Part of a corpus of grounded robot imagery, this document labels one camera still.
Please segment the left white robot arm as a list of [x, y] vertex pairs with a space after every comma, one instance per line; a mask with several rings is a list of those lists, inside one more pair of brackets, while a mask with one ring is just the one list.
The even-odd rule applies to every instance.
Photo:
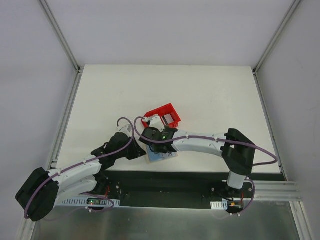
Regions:
[[116, 160], [134, 160], [145, 156], [133, 136], [117, 132], [108, 142], [93, 150], [83, 160], [64, 168], [35, 169], [15, 195], [24, 210], [24, 218], [33, 222], [44, 219], [53, 208], [74, 195], [105, 191], [105, 170]]

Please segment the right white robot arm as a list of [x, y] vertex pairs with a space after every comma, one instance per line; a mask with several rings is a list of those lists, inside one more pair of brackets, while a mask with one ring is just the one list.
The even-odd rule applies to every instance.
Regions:
[[200, 134], [170, 127], [163, 131], [147, 127], [139, 135], [139, 141], [159, 154], [196, 152], [222, 158], [229, 169], [225, 192], [233, 198], [242, 193], [244, 182], [252, 173], [256, 152], [256, 145], [235, 128], [227, 133]]

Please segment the beige leather card holder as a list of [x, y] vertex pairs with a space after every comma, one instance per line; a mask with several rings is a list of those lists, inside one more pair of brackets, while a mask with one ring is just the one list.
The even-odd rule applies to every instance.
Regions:
[[168, 159], [171, 159], [171, 158], [175, 158], [175, 157], [178, 156], [178, 154], [177, 154], [176, 152], [172, 152], [172, 153], [159, 153], [159, 154], [162, 155], [163, 160], [157, 161], [157, 162], [150, 162], [149, 159], [148, 159], [148, 152], [147, 152], [148, 150], [152, 151], [149, 146], [146, 148], [146, 153], [147, 153], [146, 162], [147, 162], [148, 164], [158, 163], [158, 162], [165, 161], [165, 160], [168, 160]]

